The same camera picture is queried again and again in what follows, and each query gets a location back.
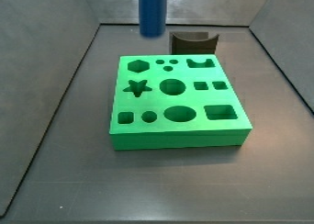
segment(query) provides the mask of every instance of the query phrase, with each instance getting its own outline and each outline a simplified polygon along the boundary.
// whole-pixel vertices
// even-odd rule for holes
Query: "metal wall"
[[[138,23],[137,0],[86,0],[105,24]],[[265,0],[168,0],[168,24],[248,26]]]
[[[312,0],[268,0],[249,29],[314,112],[312,14]]]
[[[0,216],[97,31],[85,0],[0,0]]]

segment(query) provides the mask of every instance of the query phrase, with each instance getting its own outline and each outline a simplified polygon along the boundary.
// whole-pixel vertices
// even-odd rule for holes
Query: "blue cylinder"
[[[140,33],[157,37],[165,29],[166,0],[138,0]]]

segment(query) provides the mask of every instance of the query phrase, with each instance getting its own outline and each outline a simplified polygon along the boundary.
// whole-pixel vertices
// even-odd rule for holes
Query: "green foam block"
[[[251,129],[214,55],[120,58],[109,131],[116,150],[241,145]]]

